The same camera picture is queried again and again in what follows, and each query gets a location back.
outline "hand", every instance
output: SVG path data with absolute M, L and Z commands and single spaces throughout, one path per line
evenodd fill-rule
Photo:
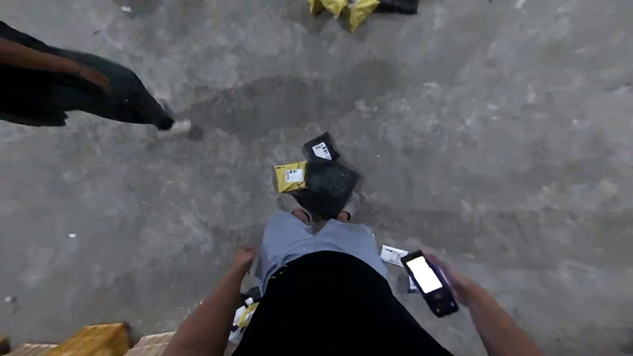
M 444 276 L 448 280 L 448 283 L 451 285 L 455 299 L 468 306 L 473 290 L 478 288 L 479 285 L 464 276 L 461 272 L 454 270 L 449 265 L 445 264 L 435 255 L 425 254 L 424 257 L 426 257 L 430 263 L 438 266 L 442 270 Z
M 233 257 L 233 266 L 245 271 L 251 268 L 255 259 L 256 248 L 251 245 L 240 245 Z
M 79 63 L 79 76 L 96 86 L 101 87 L 105 93 L 110 92 L 110 79 L 103 73 L 88 65 Z

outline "forearm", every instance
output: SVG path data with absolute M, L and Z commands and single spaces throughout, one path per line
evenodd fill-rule
M 223 355 L 248 268 L 232 266 L 212 295 L 178 328 L 164 356 Z
M 468 309 L 491 356 L 541 356 L 541 351 L 482 287 L 469 286 Z
M 73 60 L 36 51 L 3 38 L 0 38 L 0 65 L 56 73 L 78 73 L 80 70 L 79 64 Z

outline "black clothing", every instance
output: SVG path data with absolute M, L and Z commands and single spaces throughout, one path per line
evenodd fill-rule
M 64 126 L 66 111 L 81 110 L 112 120 L 169 129 L 173 120 L 133 71 L 91 54 L 46 45 L 0 22 L 0 37 L 99 70 L 111 92 L 76 75 L 0 65 L 0 119 L 30 126 Z
M 302 256 L 271 277 L 233 353 L 256 354 L 451 355 L 378 272 L 334 251 Z

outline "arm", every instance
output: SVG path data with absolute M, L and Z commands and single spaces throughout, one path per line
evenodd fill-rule
M 0 37 L 0 65 L 45 72 L 77 74 L 85 80 L 110 91 L 110 80 L 98 70 L 54 54 L 36 51 Z
M 0 64 L 55 73 L 75 74 L 80 69 L 73 60 L 36 51 L 3 38 L 0 38 Z
M 242 279 L 255 256 L 252 246 L 242 245 L 233 265 L 196 311 L 178 328 L 163 356 L 222 356 L 227 347 L 235 310 L 239 306 Z
M 525 331 L 517 326 L 484 288 L 453 270 L 439 258 L 427 255 L 427 259 L 444 271 L 455 298 L 468 307 L 475 329 L 490 356 L 543 355 Z

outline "pile of packages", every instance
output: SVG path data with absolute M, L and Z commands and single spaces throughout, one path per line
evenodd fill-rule
M 308 161 L 275 166 L 277 189 L 292 192 L 301 206 L 323 219 L 335 219 L 360 174 L 336 160 L 341 156 L 327 132 L 303 145 Z
M 318 15 L 324 10 L 335 18 L 341 13 L 349 18 L 349 29 L 354 32 L 376 9 L 381 12 L 404 14 L 418 13 L 419 0 L 308 0 L 310 13 Z
M 318 15 L 327 10 L 339 17 L 341 13 L 349 17 L 349 29 L 354 32 L 379 5 L 378 0 L 308 0 L 310 13 Z

